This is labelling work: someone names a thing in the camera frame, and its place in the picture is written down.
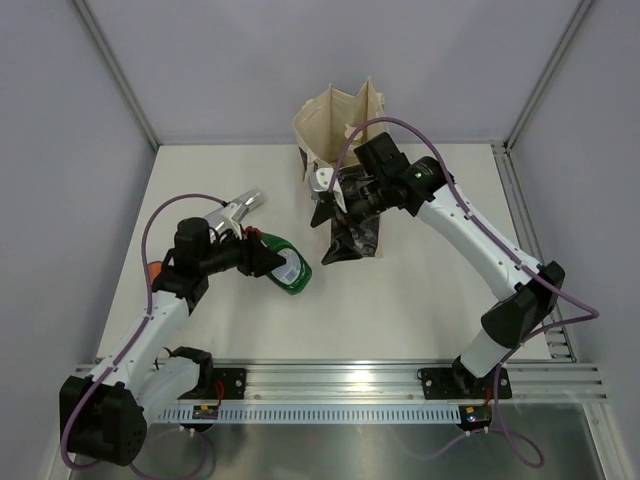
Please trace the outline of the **green bottle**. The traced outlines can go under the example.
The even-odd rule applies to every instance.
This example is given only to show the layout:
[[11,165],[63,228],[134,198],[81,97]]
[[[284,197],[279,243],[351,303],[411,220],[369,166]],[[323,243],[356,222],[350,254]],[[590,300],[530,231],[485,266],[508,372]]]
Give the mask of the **green bottle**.
[[285,263],[267,274],[267,278],[289,295],[301,293],[312,278],[312,269],[298,249],[288,240],[249,226],[246,233],[254,232],[272,252],[282,257]]

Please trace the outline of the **cream canvas tote bag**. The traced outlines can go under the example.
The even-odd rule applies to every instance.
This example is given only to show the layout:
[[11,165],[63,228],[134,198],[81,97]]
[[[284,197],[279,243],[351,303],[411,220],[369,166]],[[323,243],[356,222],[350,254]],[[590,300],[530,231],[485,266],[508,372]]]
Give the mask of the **cream canvas tote bag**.
[[[360,142],[344,137],[345,125],[359,127],[365,121],[382,117],[385,113],[384,95],[378,92],[370,79],[357,93],[346,93],[329,86],[318,96],[306,101],[293,120],[294,133],[303,163],[303,180],[323,167],[338,172],[341,187],[348,192],[366,183],[367,174],[354,150],[364,142],[383,133],[387,128],[376,124],[363,130]],[[331,237],[349,235],[355,244],[355,259],[377,255],[380,218],[375,216],[355,225],[339,225],[331,221]]]

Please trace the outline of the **small orange bottle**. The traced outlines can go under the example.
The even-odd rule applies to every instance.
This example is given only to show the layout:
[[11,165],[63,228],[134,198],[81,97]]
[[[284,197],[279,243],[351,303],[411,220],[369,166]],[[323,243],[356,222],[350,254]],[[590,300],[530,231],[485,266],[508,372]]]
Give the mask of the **small orange bottle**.
[[161,261],[154,261],[149,263],[147,266],[147,270],[148,270],[150,279],[154,280],[161,272],[161,269],[162,269]]

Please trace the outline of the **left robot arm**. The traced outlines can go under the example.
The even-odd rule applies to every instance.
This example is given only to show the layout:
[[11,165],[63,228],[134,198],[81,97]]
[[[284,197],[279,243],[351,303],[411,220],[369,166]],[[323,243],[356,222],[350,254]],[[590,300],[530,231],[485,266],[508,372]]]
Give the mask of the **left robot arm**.
[[150,370],[169,337],[191,316],[210,276],[235,269],[259,278],[285,265],[257,230],[223,236],[206,219],[179,222],[174,245],[148,291],[148,304],[126,335],[89,374],[70,376],[59,393],[60,447],[64,463],[74,454],[120,466],[133,462],[149,426],[182,395],[200,399],[215,385],[210,354],[189,350]]

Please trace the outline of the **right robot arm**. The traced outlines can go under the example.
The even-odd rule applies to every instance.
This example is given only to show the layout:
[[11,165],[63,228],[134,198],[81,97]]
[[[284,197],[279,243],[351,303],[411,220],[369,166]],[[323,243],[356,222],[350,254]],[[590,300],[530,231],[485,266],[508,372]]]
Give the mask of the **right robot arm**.
[[341,254],[359,255],[354,235],[380,214],[396,208],[435,229],[476,270],[495,304],[482,315],[479,333],[452,365],[423,383],[426,397],[478,398],[499,392],[498,365],[519,349],[554,310],[564,279],[555,261],[541,263],[519,250],[475,212],[454,177],[435,156],[410,161],[382,132],[356,147],[362,183],[349,187],[327,163],[307,177],[316,203],[311,225],[336,229],[325,265]]

